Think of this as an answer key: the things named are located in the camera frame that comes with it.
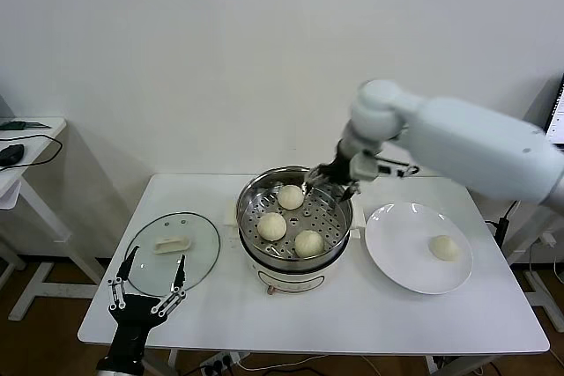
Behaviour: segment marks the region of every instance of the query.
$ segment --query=metal steamer tray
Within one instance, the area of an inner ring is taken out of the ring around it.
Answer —
[[[289,184],[301,186],[307,171],[299,166],[267,171],[252,180],[237,201],[237,223],[247,252],[283,273],[308,273],[331,264],[344,250],[353,220],[351,201],[335,201],[343,194],[340,186],[313,188],[296,210],[286,210],[278,204],[278,190]],[[263,239],[257,230],[260,218],[270,212],[279,213],[286,220],[286,235],[277,241]],[[321,254],[300,258],[295,253],[295,238],[304,230],[322,235],[325,246]]]

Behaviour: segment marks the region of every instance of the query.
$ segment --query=power strip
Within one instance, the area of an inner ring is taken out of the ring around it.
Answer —
[[[212,356],[210,358],[208,358],[207,360],[203,361],[202,363],[200,363],[200,365],[209,365],[209,366],[213,366],[213,364],[216,361],[219,361],[221,363],[221,372],[226,372],[227,367],[223,364],[223,357],[225,356],[229,356],[231,357],[231,366],[237,365],[237,363],[239,363],[241,360],[243,360],[246,356],[248,356],[250,353],[249,352],[239,352],[239,351],[221,351],[218,352],[215,356]],[[201,370],[202,372],[202,376],[207,376],[205,374],[205,369]]]

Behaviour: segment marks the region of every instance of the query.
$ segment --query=white desk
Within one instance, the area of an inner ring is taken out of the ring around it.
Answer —
[[[27,121],[41,122],[50,129],[26,129],[21,131],[0,131],[0,138],[15,138],[20,136],[32,136],[43,134],[55,138],[66,126],[63,118],[35,118],[35,117],[18,117],[18,118],[1,118],[0,122],[6,121]],[[10,144],[23,144],[25,146],[24,157],[20,164],[33,163],[40,154],[51,144],[51,140],[44,137],[30,138],[18,141],[0,141],[0,150]],[[66,254],[96,283],[101,280],[104,269],[88,254],[83,247],[80,247],[74,234],[69,228],[56,216],[56,214],[41,199],[35,190],[24,179],[23,174],[27,167],[16,167],[0,172],[0,196],[6,193],[10,187],[21,181],[21,196],[32,206],[45,223],[52,230],[49,234],[53,237],[53,241],[59,243]],[[0,245],[0,250],[6,254],[6,248]],[[15,260],[14,257],[8,258],[10,262]],[[64,297],[64,298],[91,298],[95,291],[95,285],[76,285],[76,284],[46,284],[43,280],[47,277],[52,263],[42,263],[35,272],[30,283],[22,293],[16,305],[10,312],[9,319],[12,321],[20,321],[26,314],[27,309],[32,304],[35,297]]]
[[[474,251],[474,270],[459,290],[440,296],[407,291],[371,262],[362,240],[351,240],[335,275],[320,289],[269,296],[247,268],[236,231],[223,226],[226,205],[250,179],[245,175],[152,177],[115,251],[108,277],[115,276],[135,234],[166,213],[191,210],[205,215],[218,227],[222,246],[210,275],[188,291],[167,323],[151,332],[148,346],[442,356],[534,353],[549,348],[465,188],[440,177],[381,178],[363,187],[360,196],[366,216],[396,201],[423,203],[449,216]],[[115,328],[107,290],[98,289],[78,338],[85,343],[111,343]],[[472,365],[485,362],[481,360]],[[439,373],[462,374],[443,370]]]

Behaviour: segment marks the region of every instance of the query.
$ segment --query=table leg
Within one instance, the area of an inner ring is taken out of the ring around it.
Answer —
[[[99,284],[104,277],[104,268],[101,267],[93,256],[77,245],[77,242],[73,239],[74,234],[72,231],[47,206],[24,178],[21,179],[21,189],[19,192],[53,231],[54,241],[60,243],[77,266],[96,284]]]
[[[13,273],[15,268],[15,265],[8,263],[8,266],[6,267],[6,269],[4,269],[2,275],[0,275],[0,290],[6,284],[6,282],[8,282],[8,279],[10,278],[10,275]]]
[[[23,270],[26,268],[26,262],[21,260],[8,246],[0,240],[0,257],[8,263],[13,264],[14,269]]]
[[[172,367],[173,369],[176,368],[176,358],[178,357],[178,350],[173,348],[170,350],[170,354],[168,354],[168,366]]]
[[[174,368],[161,359],[156,358],[150,351],[145,352],[143,366],[155,376],[178,376],[178,372]]]
[[[432,372],[433,376],[465,376],[468,373],[478,369],[482,365],[487,365],[498,356],[465,356],[457,358],[455,361],[448,363],[443,368]]]
[[[97,285],[93,284],[53,284],[44,282],[53,263],[42,263],[35,271],[18,302],[8,315],[10,321],[21,321],[35,297],[55,297],[60,299],[93,299]]]
[[[525,297],[529,300],[531,307],[543,307],[550,322],[558,332],[564,332],[564,314],[556,304],[550,291],[546,288],[543,280],[537,272],[524,272],[527,282],[533,289],[532,292],[525,292]]]

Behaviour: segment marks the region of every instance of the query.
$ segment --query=glass lid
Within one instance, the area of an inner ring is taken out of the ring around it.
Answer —
[[[203,216],[191,212],[171,213],[153,220],[137,233],[125,256],[139,246],[129,281],[146,295],[164,297],[170,291],[183,254],[185,291],[210,273],[219,255],[219,234]]]

